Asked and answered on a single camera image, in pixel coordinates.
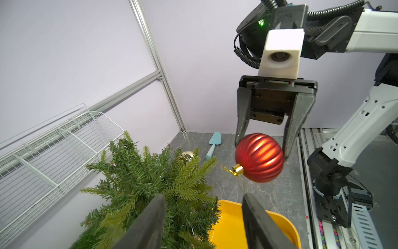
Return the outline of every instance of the gold ornament cap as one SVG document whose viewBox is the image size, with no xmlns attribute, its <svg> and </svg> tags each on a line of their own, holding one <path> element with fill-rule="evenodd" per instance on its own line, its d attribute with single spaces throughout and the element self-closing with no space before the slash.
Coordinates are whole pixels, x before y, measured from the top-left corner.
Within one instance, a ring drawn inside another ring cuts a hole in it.
<svg viewBox="0 0 398 249">
<path fill-rule="evenodd" d="M 243 174 L 243 167 L 238 163 L 237 165 L 233 166 L 232 170 L 227 169 L 227 167 L 224 166 L 224 170 L 228 171 L 234 176 L 239 176 Z"/>
</svg>

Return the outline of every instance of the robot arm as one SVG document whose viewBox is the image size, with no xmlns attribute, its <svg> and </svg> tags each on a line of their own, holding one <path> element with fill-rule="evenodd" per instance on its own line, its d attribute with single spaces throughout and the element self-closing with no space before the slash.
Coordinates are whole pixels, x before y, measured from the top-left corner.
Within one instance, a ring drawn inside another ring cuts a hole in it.
<svg viewBox="0 0 398 249">
<path fill-rule="evenodd" d="M 325 52 L 398 53 L 398 13 L 363 9 L 364 1 L 356 1 L 361 5 L 346 13 L 314 20 L 318 14 L 308 12 L 306 5 L 275 7 L 270 5 L 273 0 L 262 2 L 266 7 L 259 5 L 242 22 L 250 25 L 237 29 L 241 49 L 235 53 L 259 72 L 243 76 L 239 83 L 235 145 L 244 137 L 250 119 L 282 124 L 287 115 L 283 141 L 287 158 L 317 90 L 316 81 L 297 78 L 300 57 L 318 59 Z M 350 212 L 338 208 L 344 206 L 340 189 L 347 185 L 345 176 L 362 150 L 398 117 L 397 69 L 397 54 L 387 54 L 360 108 L 309 157 L 319 218 L 350 227 Z"/>
</svg>

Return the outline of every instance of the red christmas ornament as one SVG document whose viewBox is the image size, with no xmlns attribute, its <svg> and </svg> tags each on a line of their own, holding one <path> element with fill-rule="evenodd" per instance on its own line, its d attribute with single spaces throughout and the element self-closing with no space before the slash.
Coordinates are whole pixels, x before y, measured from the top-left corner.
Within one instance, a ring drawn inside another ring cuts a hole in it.
<svg viewBox="0 0 398 249">
<path fill-rule="evenodd" d="M 237 163 L 233 175 L 243 174 L 254 182 L 270 182 L 283 169 L 284 156 L 281 146 L 272 137 L 254 133 L 245 136 L 236 147 Z"/>
</svg>

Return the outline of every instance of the coiled black cable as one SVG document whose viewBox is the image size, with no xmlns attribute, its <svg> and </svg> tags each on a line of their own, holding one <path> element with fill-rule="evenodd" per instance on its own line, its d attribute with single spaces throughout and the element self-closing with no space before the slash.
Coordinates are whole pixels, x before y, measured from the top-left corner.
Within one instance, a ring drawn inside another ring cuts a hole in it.
<svg viewBox="0 0 398 249">
<path fill-rule="evenodd" d="M 357 8 L 362 7 L 364 4 L 365 4 L 365 0 L 357 0 L 350 4 L 331 8 L 328 10 L 321 10 L 321 11 L 315 11 L 315 12 L 308 11 L 307 20 L 308 21 L 324 20 L 324 19 L 334 18 L 337 16 L 342 16 L 342 15 L 351 13 L 352 11 L 356 10 Z"/>
<path fill-rule="evenodd" d="M 257 62 L 261 62 L 261 59 L 259 58 L 254 58 L 250 53 L 249 50 L 246 46 L 246 43 L 243 41 L 242 36 L 239 36 L 239 45 L 240 45 L 240 50 L 242 50 L 242 52 L 252 61 L 257 61 Z"/>
<path fill-rule="evenodd" d="M 264 6 L 267 8 L 267 11 L 272 12 L 274 9 L 278 7 L 276 0 L 261 0 Z"/>
<path fill-rule="evenodd" d="M 260 68 L 260 62 L 254 61 L 254 60 L 250 59 L 249 57 L 247 57 L 239 47 L 236 47 L 234 49 L 234 52 L 247 65 L 249 65 L 255 69 Z"/>
<path fill-rule="evenodd" d="M 283 7 L 289 4 L 288 2 L 286 2 L 286 0 L 276 0 L 276 3 L 279 7 Z"/>
</svg>

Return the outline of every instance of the wire basket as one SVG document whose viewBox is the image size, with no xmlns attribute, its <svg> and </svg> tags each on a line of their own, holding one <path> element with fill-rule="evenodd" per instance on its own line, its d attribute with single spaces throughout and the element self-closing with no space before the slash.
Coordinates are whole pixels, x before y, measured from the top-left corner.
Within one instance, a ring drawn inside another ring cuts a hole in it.
<svg viewBox="0 0 398 249">
<path fill-rule="evenodd" d="M 76 186 L 124 131 L 86 111 L 0 157 L 0 248 Z"/>
</svg>

